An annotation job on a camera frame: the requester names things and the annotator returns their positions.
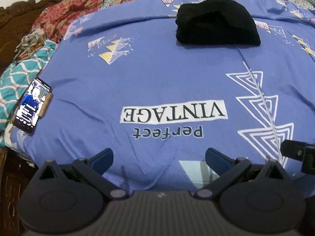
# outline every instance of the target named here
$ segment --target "black bracket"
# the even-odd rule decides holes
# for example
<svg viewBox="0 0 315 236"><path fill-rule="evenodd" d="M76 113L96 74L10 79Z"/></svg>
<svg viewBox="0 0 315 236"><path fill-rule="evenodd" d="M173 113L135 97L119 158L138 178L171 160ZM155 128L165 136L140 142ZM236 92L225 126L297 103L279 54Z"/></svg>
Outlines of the black bracket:
<svg viewBox="0 0 315 236"><path fill-rule="evenodd" d="M315 145L305 142L284 140L280 148L285 157L302 162L301 172L315 175Z"/></svg>

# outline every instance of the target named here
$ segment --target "white rectangle label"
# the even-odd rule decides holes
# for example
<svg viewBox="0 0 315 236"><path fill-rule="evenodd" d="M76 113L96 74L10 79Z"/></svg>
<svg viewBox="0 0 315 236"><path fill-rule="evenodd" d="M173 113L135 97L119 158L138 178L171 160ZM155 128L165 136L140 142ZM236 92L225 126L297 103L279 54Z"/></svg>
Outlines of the white rectangle label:
<svg viewBox="0 0 315 236"><path fill-rule="evenodd" d="M227 120L224 100L190 101L158 106L122 108L120 123L171 124L195 121Z"/></svg>

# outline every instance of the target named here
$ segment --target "folded black fabric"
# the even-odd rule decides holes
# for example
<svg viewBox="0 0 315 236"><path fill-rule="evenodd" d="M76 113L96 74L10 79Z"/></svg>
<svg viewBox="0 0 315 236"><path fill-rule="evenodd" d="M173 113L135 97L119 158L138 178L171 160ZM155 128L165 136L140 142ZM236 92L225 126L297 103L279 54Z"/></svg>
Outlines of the folded black fabric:
<svg viewBox="0 0 315 236"><path fill-rule="evenodd" d="M232 0L183 4L178 10L176 38L183 44L260 45L255 22L245 7Z"/></svg>

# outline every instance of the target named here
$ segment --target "person on phone screen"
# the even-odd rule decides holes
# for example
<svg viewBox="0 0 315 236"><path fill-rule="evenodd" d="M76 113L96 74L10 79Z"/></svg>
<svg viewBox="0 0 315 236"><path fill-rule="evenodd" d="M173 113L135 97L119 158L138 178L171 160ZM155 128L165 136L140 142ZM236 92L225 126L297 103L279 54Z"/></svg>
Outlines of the person on phone screen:
<svg viewBox="0 0 315 236"><path fill-rule="evenodd" d="M38 100L39 94L40 94L40 90L37 88L34 88L32 91L32 94L26 95L21 102L21 106L23 106L24 109L27 109L28 113L31 115L30 119L32 119L34 115L36 114L36 112L38 111L38 108L40 105L40 101Z"/></svg>

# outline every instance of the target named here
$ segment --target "screw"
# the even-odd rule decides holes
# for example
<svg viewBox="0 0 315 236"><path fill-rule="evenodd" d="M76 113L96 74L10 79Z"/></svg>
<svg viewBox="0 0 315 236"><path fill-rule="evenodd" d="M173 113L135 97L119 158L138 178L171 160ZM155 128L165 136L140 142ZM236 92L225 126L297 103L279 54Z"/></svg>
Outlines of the screw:
<svg viewBox="0 0 315 236"><path fill-rule="evenodd" d="M159 198L163 198L163 197L166 196L166 194L165 194L165 193L159 193L157 196L158 196Z"/></svg>
<svg viewBox="0 0 315 236"><path fill-rule="evenodd" d="M127 194L127 193L126 193L124 190L122 190L122 189L115 189L115 190L112 190L112 191L110 192L110 195L111 195L113 198L116 198L116 199L122 198L122 197L124 197L126 194Z"/></svg>
<svg viewBox="0 0 315 236"><path fill-rule="evenodd" d="M201 189L197 192L197 195L201 198L209 198L212 195L212 191L208 189Z"/></svg>
<svg viewBox="0 0 315 236"><path fill-rule="evenodd" d="M246 160L244 157L238 157L236 158L236 162L241 162L241 161L244 161Z"/></svg>

